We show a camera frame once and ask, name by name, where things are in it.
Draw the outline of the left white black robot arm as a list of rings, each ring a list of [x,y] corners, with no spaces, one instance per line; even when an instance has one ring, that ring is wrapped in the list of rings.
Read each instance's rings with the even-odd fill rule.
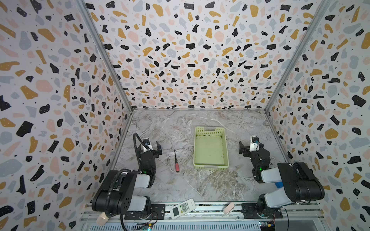
[[[149,139],[144,140],[148,148],[136,149],[139,170],[111,170],[92,199],[92,210],[102,212],[109,218],[127,215],[128,219],[149,219],[152,216],[150,197],[135,195],[135,189],[150,188],[156,178],[156,158],[162,155],[162,148],[152,149]]]

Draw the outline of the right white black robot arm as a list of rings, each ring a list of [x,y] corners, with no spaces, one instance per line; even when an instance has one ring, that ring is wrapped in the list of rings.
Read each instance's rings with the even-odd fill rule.
[[[252,174],[258,183],[282,183],[272,193],[259,196],[253,212],[262,218],[270,218],[279,209],[294,203],[309,204],[325,196],[324,187],[304,162],[278,163],[271,167],[270,152],[264,148],[256,136],[251,137],[250,145],[239,143],[239,154],[248,157],[252,163]]]

